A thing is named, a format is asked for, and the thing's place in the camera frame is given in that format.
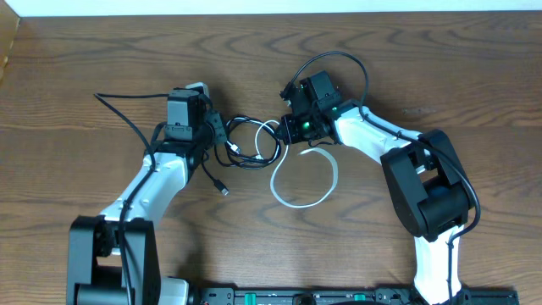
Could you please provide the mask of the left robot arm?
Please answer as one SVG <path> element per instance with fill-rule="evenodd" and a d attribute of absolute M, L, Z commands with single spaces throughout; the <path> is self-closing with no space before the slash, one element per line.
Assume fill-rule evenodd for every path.
<path fill-rule="evenodd" d="M 160 273 L 155 229 L 206 151 L 227 139 L 206 84 L 165 94 L 167 119 L 145 145 L 133 181 L 94 217 L 69 228 L 68 304 L 197 304 L 186 280 Z"/>

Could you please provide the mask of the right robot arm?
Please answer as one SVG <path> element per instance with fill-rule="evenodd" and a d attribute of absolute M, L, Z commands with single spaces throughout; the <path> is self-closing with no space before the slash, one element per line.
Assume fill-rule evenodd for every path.
<path fill-rule="evenodd" d="M 291 109 L 279 125 L 285 144 L 330 137 L 381 165 L 395 214 L 414 237 L 418 295 L 427 304 L 452 304 L 462 288 L 458 243 L 481 208 L 449 137 L 403 129 L 362 101 L 345 100 L 325 71 L 291 80 L 280 96 Z"/>

